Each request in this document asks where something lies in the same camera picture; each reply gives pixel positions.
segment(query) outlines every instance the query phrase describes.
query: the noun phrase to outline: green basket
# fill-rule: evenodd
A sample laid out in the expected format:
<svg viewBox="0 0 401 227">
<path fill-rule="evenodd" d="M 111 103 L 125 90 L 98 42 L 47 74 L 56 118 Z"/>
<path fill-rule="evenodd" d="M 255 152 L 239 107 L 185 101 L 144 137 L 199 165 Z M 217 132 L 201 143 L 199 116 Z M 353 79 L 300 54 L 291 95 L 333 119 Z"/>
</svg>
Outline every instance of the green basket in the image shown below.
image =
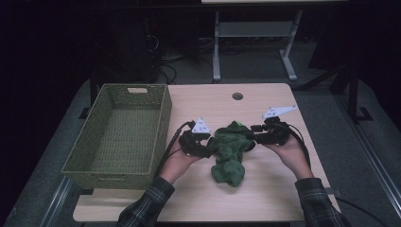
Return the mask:
<svg viewBox="0 0 401 227">
<path fill-rule="evenodd" d="M 82 188 L 146 189 L 165 149 L 166 85 L 104 84 L 61 171 Z"/>
</svg>

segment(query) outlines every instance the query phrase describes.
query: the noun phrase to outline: crumpled dark green fabric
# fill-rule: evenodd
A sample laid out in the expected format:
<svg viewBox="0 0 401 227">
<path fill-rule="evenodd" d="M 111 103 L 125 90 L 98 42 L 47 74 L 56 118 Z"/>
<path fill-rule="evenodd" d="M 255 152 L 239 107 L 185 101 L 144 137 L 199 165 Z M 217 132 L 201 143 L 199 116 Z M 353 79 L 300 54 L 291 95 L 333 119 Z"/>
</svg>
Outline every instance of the crumpled dark green fabric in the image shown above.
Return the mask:
<svg viewBox="0 0 401 227">
<path fill-rule="evenodd" d="M 208 147 L 216 149 L 216 165 L 212 166 L 212 176 L 217 183 L 227 183 L 237 187 L 244 180 L 245 168 L 242 154 L 254 148 L 245 133 L 251 132 L 246 126 L 233 121 L 228 127 L 216 130 L 215 137 L 209 139 Z"/>
</svg>

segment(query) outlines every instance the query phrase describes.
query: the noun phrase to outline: gray floor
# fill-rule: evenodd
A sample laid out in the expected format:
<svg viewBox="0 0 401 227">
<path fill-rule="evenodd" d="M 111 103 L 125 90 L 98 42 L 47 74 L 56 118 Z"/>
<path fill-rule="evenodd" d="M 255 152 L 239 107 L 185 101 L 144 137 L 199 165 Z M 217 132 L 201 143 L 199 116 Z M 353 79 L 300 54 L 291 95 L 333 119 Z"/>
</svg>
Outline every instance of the gray floor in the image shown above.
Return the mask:
<svg viewBox="0 0 401 227">
<path fill-rule="evenodd" d="M 324 72 L 307 68 L 315 46 L 313 42 L 297 42 L 292 48 L 290 59 L 299 77 L 296 82 L 289 82 L 278 55 L 285 40 L 275 43 L 250 42 L 244 44 L 245 52 L 221 55 L 220 83 L 284 82 L 296 87 Z M 202 57 L 205 61 L 181 60 L 169 64 L 177 71 L 176 84 L 212 82 L 212 68 L 206 62 L 212 62 L 212 55 Z M 166 67 L 164 69 L 172 78 L 173 71 Z M 363 132 L 394 185 L 400 188 L 400 131 L 377 103 L 372 90 L 363 82 L 359 84 L 358 106 L 366 107 L 374 121 L 360 122 L 357 126 L 351 123 L 342 107 L 347 94 L 331 95 L 328 91 L 331 80 L 327 79 L 305 92 L 294 92 L 327 178 L 344 199 L 365 208 L 389 226 L 401 226 L 401 219 L 367 158 L 366 145 L 360 143 L 356 132 Z M 160 77 L 157 82 L 165 81 Z M 89 92 L 86 82 L 71 103 L 5 226 L 43 226 L 45 217 L 45 222 L 51 226 L 113 226 L 113 223 L 78 223 L 73 220 L 74 207 L 82 193 L 74 184 L 65 192 L 65 198 L 54 200 L 61 201 L 61 209 L 48 212 L 51 205 L 57 207 L 52 204 L 52 199 L 63 180 L 61 167 L 84 122 L 78 119 L 79 115 L 83 108 L 90 105 Z M 353 226 L 380 226 L 357 209 L 340 201 L 339 204 L 341 212 Z"/>
</svg>

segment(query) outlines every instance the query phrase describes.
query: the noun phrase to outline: person's right hand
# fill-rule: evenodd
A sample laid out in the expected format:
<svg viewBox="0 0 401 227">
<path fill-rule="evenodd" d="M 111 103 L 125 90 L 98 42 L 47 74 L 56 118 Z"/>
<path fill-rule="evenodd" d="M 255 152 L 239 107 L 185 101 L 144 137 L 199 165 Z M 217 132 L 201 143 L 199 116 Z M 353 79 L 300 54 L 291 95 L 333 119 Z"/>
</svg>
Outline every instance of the person's right hand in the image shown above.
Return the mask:
<svg viewBox="0 0 401 227">
<path fill-rule="evenodd" d="M 309 165 L 307 164 L 301 145 L 293 135 L 289 136 L 289 139 L 283 146 L 263 146 L 274 151 L 280 157 L 283 164 L 295 174 L 297 180 L 314 177 L 312 170 L 310 170 Z"/>
</svg>

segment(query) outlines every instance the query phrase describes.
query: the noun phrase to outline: forearm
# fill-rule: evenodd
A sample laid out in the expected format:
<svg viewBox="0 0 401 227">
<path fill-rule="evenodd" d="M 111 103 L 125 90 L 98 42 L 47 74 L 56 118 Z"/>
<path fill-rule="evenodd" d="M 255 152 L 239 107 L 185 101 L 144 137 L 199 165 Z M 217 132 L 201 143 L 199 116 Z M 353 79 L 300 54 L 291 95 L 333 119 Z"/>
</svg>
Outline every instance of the forearm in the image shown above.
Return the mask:
<svg viewBox="0 0 401 227">
<path fill-rule="evenodd" d="M 139 201 L 125 208 L 116 226 L 154 226 L 174 187 L 161 177 L 156 178 Z"/>
<path fill-rule="evenodd" d="M 305 226 L 351 226 L 346 218 L 333 207 L 321 179 L 301 179 L 295 183 L 295 186 L 304 210 Z"/>
</svg>

